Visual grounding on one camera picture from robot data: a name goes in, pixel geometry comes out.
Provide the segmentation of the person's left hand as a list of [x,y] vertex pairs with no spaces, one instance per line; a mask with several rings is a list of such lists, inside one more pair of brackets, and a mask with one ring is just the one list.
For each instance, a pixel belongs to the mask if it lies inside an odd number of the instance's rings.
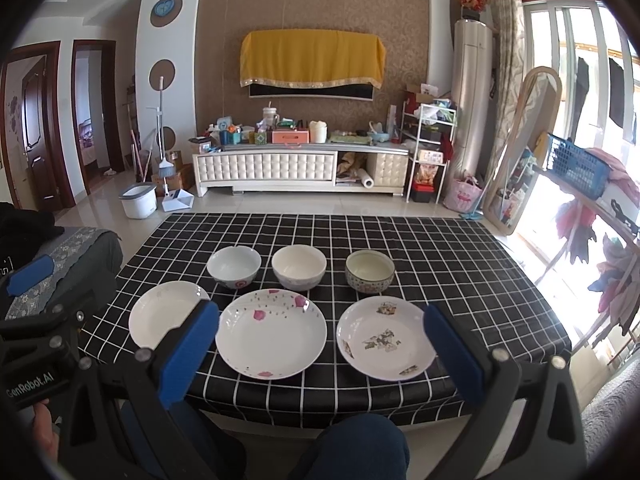
[[56,462],[58,460],[58,446],[60,437],[53,429],[51,413],[48,409],[49,400],[36,403],[34,409],[34,421],[32,422],[32,436],[38,443],[42,452]]

